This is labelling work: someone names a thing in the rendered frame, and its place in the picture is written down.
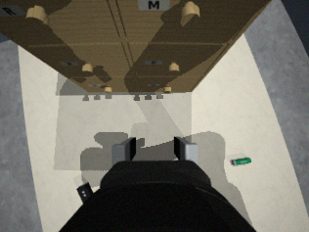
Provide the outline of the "small wooden chest of drawers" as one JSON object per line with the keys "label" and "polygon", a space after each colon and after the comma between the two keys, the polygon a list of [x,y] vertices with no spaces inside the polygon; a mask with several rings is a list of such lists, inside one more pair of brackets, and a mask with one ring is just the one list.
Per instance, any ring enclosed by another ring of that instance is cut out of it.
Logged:
{"label": "small wooden chest of drawers", "polygon": [[[216,66],[216,64],[223,58],[223,56],[229,51],[229,49],[236,43],[236,41],[243,35],[243,33],[248,29],[248,27],[255,21],[255,19],[261,14],[261,12],[268,6],[268,4],[272,0],[263,0],[262,3],[258,6],[258,8],[254,11],[254,13],[250,16],[250,18],[246,21],[243,27],[238,31],[238,33],[234,36],[231,41],[228,40],[195,40],[195,39],[127,39],[125,28],[123,25],[123,21],[121,18],[121,14],[119,11],[117,0],[109,0],[110,8],[119,32],[119,39],[102,39],[102,40],[70,40],[70,41],[47,41],[47,42],[28,42],[28,43],[20,43],[13,36],[8,34],[6,31],[0,28],[0,33],[11,39],[13,42],[21,46],[24,50],[41,60],[43,63],[56,70],[87,92],[90,92],[79,83],[71,79],[71,77],[77,76],[134,76],[138,91],[133,92],[164,92],[164,91],[142,91],[139,83],[138,76],[201,76],[200,80],[196,83],[196,85],[192,88],[190,92],[193,92],[196,87],[202,82],[202,80],[209,74],[209,72]],[[69,43],[101,43],[101,42],[122,42],[130,68],[132,70],[132,75],[66,75],[50,63],[42,59],[40,56],[35,54],[33,51],[27,48],[27,45],[46,45],[46,44],[69,44]],[[208,70],[204,73],[204,75],[137,75],[136,69],[134,67],[134,63],[132,60],[129,42],[199,42],[199,43],[227,43],[225,49],[221,52],[221,54],[217,57],[217,59],[212,63],[212,65],[208,68]]]}

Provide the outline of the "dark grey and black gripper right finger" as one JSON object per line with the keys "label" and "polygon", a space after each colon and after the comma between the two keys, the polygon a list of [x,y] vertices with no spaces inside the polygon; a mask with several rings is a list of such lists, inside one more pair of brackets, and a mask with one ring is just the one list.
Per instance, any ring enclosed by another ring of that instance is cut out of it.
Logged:
{"label": "dark grey and black gripper right finger", "polygon": [[199,165],[199,145],[190,143],[180,136],[174,136],[174,154],[178,160],[193,161]]}

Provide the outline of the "black nine-volt battery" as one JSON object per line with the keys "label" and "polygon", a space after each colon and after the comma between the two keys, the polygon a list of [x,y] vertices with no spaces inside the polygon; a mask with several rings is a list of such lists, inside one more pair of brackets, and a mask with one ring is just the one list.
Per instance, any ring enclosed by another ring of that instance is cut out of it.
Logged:
{"label": "black nine-volt battery", "polygon": [[79,194],[79,197],[80,197],[82,203],[84,203],[93,194],[93,191],[91,189],[89,182],[80,186],[76,190]]}

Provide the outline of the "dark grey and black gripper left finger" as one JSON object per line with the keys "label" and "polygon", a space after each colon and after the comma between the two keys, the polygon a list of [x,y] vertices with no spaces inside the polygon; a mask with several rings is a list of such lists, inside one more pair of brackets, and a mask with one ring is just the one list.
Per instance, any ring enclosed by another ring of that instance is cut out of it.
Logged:
{"label": "dark grey and black gripper left finger", "polygon": [[112,166],[117,162],[132,161],[136,155],[136,137],[130,137],[120,144],[111,146]]}

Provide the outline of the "wooden drawer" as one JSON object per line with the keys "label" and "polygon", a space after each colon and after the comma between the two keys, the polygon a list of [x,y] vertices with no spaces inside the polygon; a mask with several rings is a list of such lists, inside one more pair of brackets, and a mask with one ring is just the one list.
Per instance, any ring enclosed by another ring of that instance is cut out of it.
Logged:
{"label": "wooden drawer", "polygon": [[138,91],[134,76],[77,76],[74,81],[90,92],[133,92]]}
{"label": "wooden drawer", "polygon": [[117,3],[127,39],[231,41],[262,1],[117,0]]}
{"label": "wooden drawer", "polygon": [[119,39],[109,0],[0,0],[0,28],[20,43]]}
{"label": "wooden drawer", "polygon": [[190,92],[200,78],[201,76],[138,76],[142,91],[164,91],[164,93]]}
{"label": "wooden drawer", "polygon": [[132,75],[122,42],[27,45],[27,48],[66,75]]}
{"label": "wooden drawer", "polygon": [[137,75],[204,75],[227,43],[129,42]]}

